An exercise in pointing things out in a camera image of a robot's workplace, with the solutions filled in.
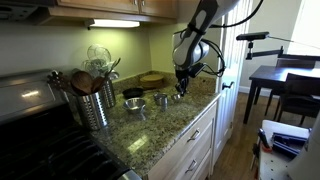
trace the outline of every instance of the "wall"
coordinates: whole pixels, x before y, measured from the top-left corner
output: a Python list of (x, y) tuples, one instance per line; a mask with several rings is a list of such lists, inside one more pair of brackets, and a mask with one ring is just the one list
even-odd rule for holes
[[(259, 0), (254, 0), (253, 9), (258, 3)], [(300, 3), (301, 0), (264, 1), (258, 13), (250, 20), (249, 33), (269, 31), (273, 37), (291, 39)], [(253, 52), (277, 50), (281, 46), (286, 50), (288, 45), (288, 42), (274, 39), (258, 40), (254, 41)], [(240, 91), (249, 90), (251, 84), (249, 76), (261, 65), (276, 65), (276, 55), (255, 57), (251, 61), (244, 61)]]
[[(181, 31), (187, 27), (187, 24), (191, 20), (199, 0), (179, 0), (178, 2), (179, 18), (177, 24), (154, 26), (149, 28), (150, 52), (153, 70), (172, 73), (174, 72), (172, 62), (172, 35), (175, 32)], [(209, 29), (204, 38), (209, 39), (219, 45), (220, 29)], [(209, 55), (205, 57), (202, 62), (206, 62), (214, 70), (216, 70), (218, 67), (217, 55), (213, 50), (210, 51)]]
[(91, 44), (102, 44), (120, 78), (151, 70), (148, 33), (145, 28), (91, 29), (0, 24), (0, 76), (45, 68), (80, 68)]

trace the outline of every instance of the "dining chair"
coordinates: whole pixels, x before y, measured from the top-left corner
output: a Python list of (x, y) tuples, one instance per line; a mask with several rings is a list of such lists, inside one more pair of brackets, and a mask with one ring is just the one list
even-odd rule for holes
[[(316, 64), (316, 61), (312, 60), (295, 60), (295, 59), (285, 59), (285, 58), (278, 58), (276, 67), (291, 67), (291, 68), (306, 68), (306, 69), (313, 69)], [(264, 115), (268, 114), (268, 109), (271, 104), (272, 98), (274, 95), (279, 96), (280, 94), (284, 93), (284, 88), (277, 88), (272, 89), (269, 95), (266, 111)]]
[(289, 73), (284, 88), (285, 93), (280, 95), (278, 122), (283, 111), (302, 115), (300, 125), (305, 116), (317, 116), (320, 110), (320, 99), (313, 96), (320, 96), (320, 78)]

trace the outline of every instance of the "stainless steel utensil holder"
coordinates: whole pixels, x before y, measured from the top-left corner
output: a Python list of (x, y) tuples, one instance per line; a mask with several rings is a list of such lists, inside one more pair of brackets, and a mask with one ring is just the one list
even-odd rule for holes
[(99, 130), (107, 125), (106, 106), (100, 91), (76, 99), (81, 122), (85, 127)]
[(116, 97), (114, 95), (112, 81), (108, 78), (102, 86), (102, 96), (106, 103), (107, 108), (111, 108), (116, 105)]

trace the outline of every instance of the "table leg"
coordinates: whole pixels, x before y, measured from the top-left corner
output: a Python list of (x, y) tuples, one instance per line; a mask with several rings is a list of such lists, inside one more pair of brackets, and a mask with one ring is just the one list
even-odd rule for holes
[(261, 91), (261, 87), (259, 86), (259, 87), (257, 88), (256, 95), (255, 95), (255, 97), (254, 97), (254, 105), (256, 105), (257, 102), (258, 102), (258, 99), (259, 99), (259, 96), (260, 96), (260, 91)]
[(244, 114), (243, 124), (247, 124), (247, 122), (248, 122), (254, 94), (256, 92), (256, 88), (257, 88), (257, 83), (254, 80), (252, 80), (251, 86), (250, 86), (250, 91), (249, 91), (249, 96), (248, 96), (248, 100), (247, 100), (246, 112)]

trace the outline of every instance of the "dining table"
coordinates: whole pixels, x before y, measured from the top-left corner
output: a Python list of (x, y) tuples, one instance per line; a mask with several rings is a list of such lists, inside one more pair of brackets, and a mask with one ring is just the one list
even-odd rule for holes
[(284, 87), (287, 74), (299, 74), (304, 76), (312, 76), (320, 78), (320, 68), (296, 68), (296, 67), (275, 67), (275, 66), (260, 66), (250, 77), (251, 86), (247, 100), (246, 111), (243, 123), (247, 124), (251, 107), (256, 104), (260, 95), (261, 88), (274, 89)]

